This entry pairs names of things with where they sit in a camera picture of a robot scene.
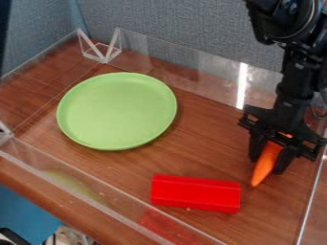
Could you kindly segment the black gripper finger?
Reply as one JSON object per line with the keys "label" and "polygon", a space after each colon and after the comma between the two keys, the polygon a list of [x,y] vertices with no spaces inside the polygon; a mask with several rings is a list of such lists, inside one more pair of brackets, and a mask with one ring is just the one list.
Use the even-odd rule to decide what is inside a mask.
{"label": "black gripper finger", "polygon": [[274,168],[274,173],[277,175],[285,173],[286,169],[289,168],[290,164],[293,163],[298,155],[299,155],[299,148],[297,146],[289,145],[282,149],[278,155],[278,160]]}
{"label": "black gripper finger", "polygon": [[258,128],[250,130],[250,158],[254,162],[258,161],[263,148],[267,144],[267,138],[263,134],[263,131]]}

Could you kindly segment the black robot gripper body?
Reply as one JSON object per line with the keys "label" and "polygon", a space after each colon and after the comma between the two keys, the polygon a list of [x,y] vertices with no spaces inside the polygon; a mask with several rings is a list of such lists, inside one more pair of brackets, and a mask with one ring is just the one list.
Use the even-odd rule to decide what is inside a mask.
{"label": "black robot gripper body", "polygon": [[247,105],[239,124],[248,130],[252,128],[260,129],[267,141],[271,140],[282,146],[297,146],[299,148],[299,156],[315,161],[321,148],[327,144],[327,140],[303,122],[294,129],[287,129],[275,123],[275,118],[273,109]]}

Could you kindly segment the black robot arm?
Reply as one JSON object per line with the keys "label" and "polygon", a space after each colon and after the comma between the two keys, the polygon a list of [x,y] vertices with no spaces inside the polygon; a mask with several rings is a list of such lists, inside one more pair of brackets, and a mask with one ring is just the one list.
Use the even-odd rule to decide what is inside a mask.
{"label": "black robot arm", "polygon": [[301,156],[314,161],[327,139],[305,122],[315,94],[327,89],[327,0],[244,0],[256,40],[283,48],[283,80],[274,107],[244,106],[239,124],[250,130],[250,158],[270,143],[282,147],[274,172]]}

